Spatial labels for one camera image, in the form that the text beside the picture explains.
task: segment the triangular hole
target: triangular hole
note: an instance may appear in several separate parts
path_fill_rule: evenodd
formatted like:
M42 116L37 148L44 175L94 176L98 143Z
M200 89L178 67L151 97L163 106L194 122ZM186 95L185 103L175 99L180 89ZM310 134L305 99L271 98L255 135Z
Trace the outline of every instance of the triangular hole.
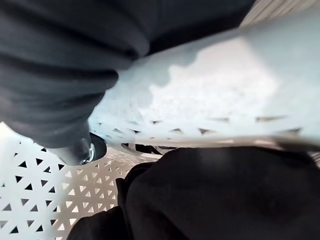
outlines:
M47 169L46 169L46 170L44 170L44 172L45 172L45 173L49 173L49 174L50 174L50 173L51 173L51 169L50 169L50 167L48 166L48 167L47 167Z
M71 195L71 196L76 195L75 190L74 190L74 189L71 189L71 191L68 193L68 195Z
M69 208L72 203L73 203L72 201L65 201L65 205L67 208Z
M71 212L72 213L78 213L79 212L78 206L75 206L74 209Z
M212 134L216 134L216 131L208 130L208 129L203 129L203 128L198 128L202 136L208 136Z
M44 229L42 228L42 225L40 225L40 227L36 230L36 232L43 232Z
M43 187L44 185L46 185L47 182L48 182L47 180L41 180L41 185L42 185L42 187Z
M34 207L30 210L30 212L38 212L37 205L34 205Z
M21 199L22 206L24 206L28 201L29 199L22 198Z
M64 168L65 165L58 164L59 171Z
M11 211L11 205L8 204L2 211Z
M36 164L37 164L37 165L39 165L39 164L41 164L41 163L43 162L43 160L42 160L42 159L39 159L39 158L36 158L35 160L36 160Z
M49 206L50 203L52 203L51 200L45 200L45 204L46 204L47 207Z
M180 128L173 129L170 132L176 133L176 134L183 134L183 132L182 132L182 130Z
M85 190L85 188L86 188L86 187L85 187L85 186L80 185L80 186L79 186L79 188L80 188L80 192L83 192L83 191Z
M28 186L26 186L25 190L33 190L32 184L30 183Z
M17 233L19 233L17 227L15 227L15 228L10 232L10 234L17 234Z
M72 178L71 171L69 170L64 176L67 178Z
M19 165L19 167L27 168L27 164L26 164L26 162L24 161L23 163L21 163L21 164Z
M27 224L28 224L28 227L30 227L30 226L31 226L31 224L33 224L33 223L34 223L34 221L35 221L35 220L27 220L26 222L27 222Z
M7 222L8 221L0 220L0 229L2 229L7 224Z
M70 222L70 226L73 225L76 222L76 218L70 218L69 222Z
M51 220L50 220L51 226L53 226L56 221L57 221L57 219L51 219Z
M122 131L120 131L120 130L117 129L117 128L113 129L113 131L114 131L115 133L124 134Z
M55 193L55 192L56 192L55 187L52 187L52 188L50 189L50 191L49 191L49 193Z
M58 231L64 231L65 230L65 225L62 223L57 230Z
M65 190L67 187L69 187L69 185L70 185L69 183L63 182L62 183L62 189Z
M21 180L22 178L23 178L22 176L15 176L15 180L16 180L17 183L20 182L20 180Z

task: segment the dark hoodie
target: dark hoodie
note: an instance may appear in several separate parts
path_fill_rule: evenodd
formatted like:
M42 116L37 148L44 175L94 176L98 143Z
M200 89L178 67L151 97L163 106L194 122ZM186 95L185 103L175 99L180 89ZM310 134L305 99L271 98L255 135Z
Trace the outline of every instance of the dark hoodie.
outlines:
M178 149L117 179L119 206L67 240L318 240L319 186L303 153Z

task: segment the perforated plastic surface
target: perforated plastic surface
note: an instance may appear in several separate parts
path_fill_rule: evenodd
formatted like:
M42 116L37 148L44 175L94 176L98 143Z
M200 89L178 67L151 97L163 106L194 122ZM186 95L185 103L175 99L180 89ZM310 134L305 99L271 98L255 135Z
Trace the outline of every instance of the perforated plastic surface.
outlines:
M261 0L243 25L316 5ZM224 33L137 61L94 110L92 131L115 146L201 147L251 137L253 144L261 136L320 144L320 34L305 37L316 25L283 30L292 21L304 22Z
M1 240L65 240L77 220L117 204L116 178L154 161L109 148L89 165L66 166L0 125Z

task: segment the dark gray sleeve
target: dark gray sleeve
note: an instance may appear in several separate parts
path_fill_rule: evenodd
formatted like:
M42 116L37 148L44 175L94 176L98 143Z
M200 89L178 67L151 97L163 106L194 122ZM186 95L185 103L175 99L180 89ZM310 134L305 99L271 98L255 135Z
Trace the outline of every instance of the dark gray sleeve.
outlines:
M105 91L148 51L107 1L0 2L0 118L48 148L76 140Z

